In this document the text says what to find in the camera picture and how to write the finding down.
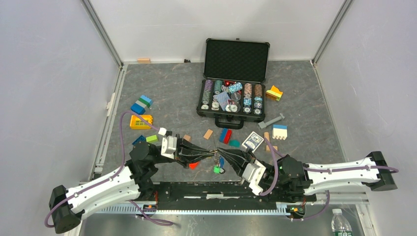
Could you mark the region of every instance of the white lego brick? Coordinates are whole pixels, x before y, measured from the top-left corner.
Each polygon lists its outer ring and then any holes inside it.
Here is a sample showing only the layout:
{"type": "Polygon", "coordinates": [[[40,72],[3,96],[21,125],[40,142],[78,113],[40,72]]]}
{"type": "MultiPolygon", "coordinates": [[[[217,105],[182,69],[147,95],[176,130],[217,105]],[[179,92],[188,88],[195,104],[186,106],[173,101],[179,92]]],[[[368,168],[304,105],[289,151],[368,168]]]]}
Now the white lego brick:
{"type": "Polygon", "coordinates": [[[274,128],[272,130],[272,138],[285,140],[287,138],[287,130],[274,128]]]}

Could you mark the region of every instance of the playing card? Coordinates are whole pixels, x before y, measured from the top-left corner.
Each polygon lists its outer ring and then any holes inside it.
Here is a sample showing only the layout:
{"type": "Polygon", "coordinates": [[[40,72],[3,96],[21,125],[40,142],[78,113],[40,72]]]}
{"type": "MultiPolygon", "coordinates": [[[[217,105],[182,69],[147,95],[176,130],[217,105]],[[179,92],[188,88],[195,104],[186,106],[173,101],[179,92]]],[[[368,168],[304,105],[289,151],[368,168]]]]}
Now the playing card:
{"type": "Polygon", "coordinates": [[[243,141],[242,147],[247,149],[252,149],[252,152],[254,152],[264,141],[264,139],[258,135],[255,132],[250,133],[250,135],[243,141]]]}

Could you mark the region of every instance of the gray wall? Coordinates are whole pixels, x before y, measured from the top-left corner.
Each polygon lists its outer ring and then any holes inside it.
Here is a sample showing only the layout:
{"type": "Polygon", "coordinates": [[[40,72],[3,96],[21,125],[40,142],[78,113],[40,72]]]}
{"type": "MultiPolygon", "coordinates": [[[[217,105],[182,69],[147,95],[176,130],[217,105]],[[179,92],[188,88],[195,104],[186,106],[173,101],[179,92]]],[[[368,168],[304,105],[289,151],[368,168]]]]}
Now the gray wall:
{"type": "Polygon", "coordinates": [[[51,190],[86,180],[118,67],[79,0],[0,0],[0,235],[54,235],[51,190]]]}
{"type": "Polygon", "coordinates": [[[318,64],[349,160],[381,150],[398,190],[369,192],[378,235],[416,232],[417,2],[357,0],[318,64]]]}

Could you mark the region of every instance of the small wooden block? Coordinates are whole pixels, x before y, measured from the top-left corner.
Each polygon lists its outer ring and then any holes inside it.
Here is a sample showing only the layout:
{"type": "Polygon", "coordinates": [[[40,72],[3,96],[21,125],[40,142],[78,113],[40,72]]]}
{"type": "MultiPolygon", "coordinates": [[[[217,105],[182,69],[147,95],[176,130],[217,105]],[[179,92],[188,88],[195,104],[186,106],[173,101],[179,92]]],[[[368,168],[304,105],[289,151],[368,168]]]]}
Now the small wooden block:
{"type": "Polygon", "coordinates": [[[138,58],[140,64],[150,64],[150,58],[138,58]]]}
{"type": "MultiPolygon", "coordinates": [[[[278,151],[278,146],[273,146],[273,148],[278,151]]],[[[267,148],[265,149],[265,151],[271,151],[271,150],[269,150],[269,146],[268,145],[267,145],[267,148]]]]}
{"type": "Polygon", "coordinates": [[[190,137],[190,136],[188,136],[188,135],[184,135],[183,139],[185,139],[185,140],[187,140],[187,141],[191,142],[191,137],[190,137]]]}
{"type": "Polygon", "coordinates": [[[209,139],[213,131],[211,129],[207,130],[206,134],[203,136],[205,139],[209,139]]]}
{"type": "Polygon", "coordinates": [[[269,141],[269,133],[268,132],[264,133],[264,139],[269,141]]]}

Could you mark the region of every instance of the green small block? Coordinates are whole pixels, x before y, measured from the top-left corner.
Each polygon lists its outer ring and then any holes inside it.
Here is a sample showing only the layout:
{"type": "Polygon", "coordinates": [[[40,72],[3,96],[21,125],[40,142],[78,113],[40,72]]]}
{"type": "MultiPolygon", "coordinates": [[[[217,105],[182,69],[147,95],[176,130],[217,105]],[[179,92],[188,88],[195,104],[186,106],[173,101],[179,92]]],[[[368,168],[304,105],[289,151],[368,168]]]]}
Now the green small block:
{"type": "Polygon", "coordinates": [[[145,104],[147,107],[150,107],[150,104],[147,101],[145,101],[143,98],[140,97],[139,101],[145,104]]]}
{"type": "Polygon", "coordinates": [[[215,174],[220,174],[220,171],[221,171],[220,166],[214,166],[214,168],[213,168],[213,172],[214,172],[215,174]]]}
{"type": "Polygon", "coordinates": [[[146,137],[146,142],[148,142],[148,143],[153,143],[153,142],[156,142],[156,141],[158,141],[158,136],[157,135],[152,135],[152,136],[146,137]]]}

